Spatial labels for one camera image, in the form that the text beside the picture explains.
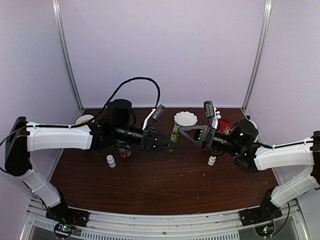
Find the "green weekly pill organizer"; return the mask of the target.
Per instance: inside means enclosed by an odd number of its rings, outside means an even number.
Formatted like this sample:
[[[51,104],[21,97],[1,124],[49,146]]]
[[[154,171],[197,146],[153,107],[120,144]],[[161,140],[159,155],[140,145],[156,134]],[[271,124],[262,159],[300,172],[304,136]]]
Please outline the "green weekly pill organizer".
[[[180,125],[178,123],[174,123],[174,127],[173,127],[173,130],[172,130],[172,133],[171,133],[171,136],[170,136],[170,141],[172,142],[170,144],[170,149],[167,151],[168,153],[173,153],[176,149],[176,145],[178,143],[178,140],[179,140],[179,136],[180,136]]]

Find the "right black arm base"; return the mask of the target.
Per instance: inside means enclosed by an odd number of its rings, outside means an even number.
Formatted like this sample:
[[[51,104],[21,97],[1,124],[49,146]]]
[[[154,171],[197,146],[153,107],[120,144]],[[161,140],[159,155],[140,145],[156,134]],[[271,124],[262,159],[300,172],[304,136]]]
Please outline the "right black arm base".
[[[270,238],[276,232],[275,219],[282,216],[279,208],[268,209],[264,206],[246,208],[239,211],[243,227],[254,226],[255,233],[262,238]]]

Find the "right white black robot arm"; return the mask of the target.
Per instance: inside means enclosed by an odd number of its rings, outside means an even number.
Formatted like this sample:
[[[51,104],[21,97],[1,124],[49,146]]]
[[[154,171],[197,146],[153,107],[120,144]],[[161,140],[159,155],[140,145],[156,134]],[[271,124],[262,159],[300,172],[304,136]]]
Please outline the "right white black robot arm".
[[[228,153],[235,157],[235,165],[244,172],[258,172],[287,166],[305,166],[298,175],[282,185],[269,189],[256,210],[259,220],[268,220],[292,199],[320,188],[320,133],[280,145],[266,145],[256,141],[259,131],[254,124],[241,119],[228,134],[208,125],[182,126],[179,130],[199,148]]]

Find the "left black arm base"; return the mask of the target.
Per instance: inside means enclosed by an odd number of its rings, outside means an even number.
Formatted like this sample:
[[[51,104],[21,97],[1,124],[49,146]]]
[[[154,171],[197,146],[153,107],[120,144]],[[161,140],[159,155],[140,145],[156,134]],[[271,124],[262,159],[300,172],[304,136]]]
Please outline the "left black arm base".
[[[60,203],[54,207],[48,207],[42,204],[46,210],[45,217],[56,221],[53,233],[59,239],[69,238],[77,227],[86,227],[90,213],[86,210],[70,208],[62,192],[57,190],[60,196]]]

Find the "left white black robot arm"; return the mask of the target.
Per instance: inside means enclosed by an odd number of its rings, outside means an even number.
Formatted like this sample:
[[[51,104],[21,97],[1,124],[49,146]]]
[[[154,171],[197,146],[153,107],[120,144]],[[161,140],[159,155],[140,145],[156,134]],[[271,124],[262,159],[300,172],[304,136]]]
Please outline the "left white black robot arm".
[[[136,119],[132,103],[116,99],[106,106],[100,120],[89,120],[76,125],[47,125],[28,122],[18,117],[5,139],[5,172],[18,177],[35,193],[61,222],[72,218],[63,194],[51,185],[31,163],[30,153],[49,149],[103,150],[118,141],[136,145],[142,151],[167,151],[175,143],[160,131],[130,124]]]

